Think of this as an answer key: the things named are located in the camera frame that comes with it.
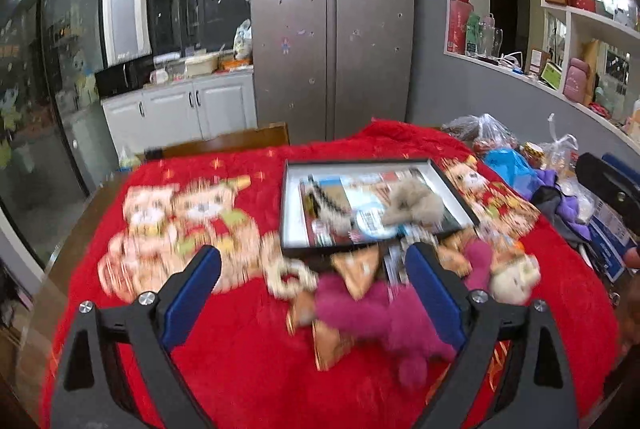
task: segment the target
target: pink thermos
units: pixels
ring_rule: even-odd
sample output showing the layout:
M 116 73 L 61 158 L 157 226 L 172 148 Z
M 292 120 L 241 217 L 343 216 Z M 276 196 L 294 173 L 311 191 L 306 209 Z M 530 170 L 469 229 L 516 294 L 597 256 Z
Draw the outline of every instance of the pink thermos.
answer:
M 562 91 L 564 96 L 574 102 L 584 102 L 588 77 L 589 65 L 577 57 L 571 59 Z

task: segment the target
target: cartoon bear print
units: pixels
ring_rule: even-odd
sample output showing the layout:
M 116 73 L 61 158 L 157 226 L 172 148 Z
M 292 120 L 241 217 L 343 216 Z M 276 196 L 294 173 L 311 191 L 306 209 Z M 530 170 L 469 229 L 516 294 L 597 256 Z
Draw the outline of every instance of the cartoon bear print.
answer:
M 234 204 L 251 178 L 211 182 L 199 179 L 172 200 L 178 227 L 178 252 L 191 252 L 202 240 L 215 246 L 222 257 L 222 274 L 213 292 L 236 288 L 262 274 L 270 261 L 282 257 L 276 232 L 260 237 L 255 220 Z
M 107 295 L 126 302 L 158 291 L 175 272 L 184 270 L 195 252 L 178 253 L 178 231 L 171 221 L 177 185 L 132 187 L 122 212 L 127 229 L 114 235 L 98 262 L 100 285 Z

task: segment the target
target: black microwave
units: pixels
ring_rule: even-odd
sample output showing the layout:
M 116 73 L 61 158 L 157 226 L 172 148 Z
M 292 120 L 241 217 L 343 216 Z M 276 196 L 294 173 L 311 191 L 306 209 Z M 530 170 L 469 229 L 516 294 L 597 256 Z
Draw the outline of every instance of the black microwave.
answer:
M 149 75 L 154 69 L 154 57 L 149 54 L 96 72 L 98 95 L 107 99 L 139 90 L 149 82 Z

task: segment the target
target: wooden chair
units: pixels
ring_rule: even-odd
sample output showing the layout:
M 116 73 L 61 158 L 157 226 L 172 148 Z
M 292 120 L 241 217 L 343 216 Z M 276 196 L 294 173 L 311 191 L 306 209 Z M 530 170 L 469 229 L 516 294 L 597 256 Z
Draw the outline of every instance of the wooden chair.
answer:
M 276 148 L 289 146 L 289 130 L 287 124 L 278 122 L 266 128 L 242 130 L 240 132 L 224 133 L 210 140 L 185 142 L 167 148 L 149 149 L 145 151 L 146 160 L 162 160 L 179 156 L 194 156 L 204 153 L 224 153 L 229 151 L 243 151 L 245 149 Z

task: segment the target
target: purple plush toy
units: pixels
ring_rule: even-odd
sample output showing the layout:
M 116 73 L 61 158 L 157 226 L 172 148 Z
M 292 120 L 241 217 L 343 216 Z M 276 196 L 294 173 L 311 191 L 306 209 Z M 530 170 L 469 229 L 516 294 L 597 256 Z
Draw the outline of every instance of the purple plush toy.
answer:
M 487 289 L 492 249 L 479 239 L 465 247 L 465 257 L 473 270 L 465 279 L 469 290 Z M 327 325 L 359 339 L 380 340 L 383 347 L 398 355 L 398 377 L 405 387 L 420 387 L 427 380 L 427 364 L 432 357 L 451 362 L 456 350 L 443 343 L 411 285 L 389 287 L 375 282 L 356 301 L 339 275 L 320 278 L 316 291 L 316 315 Z

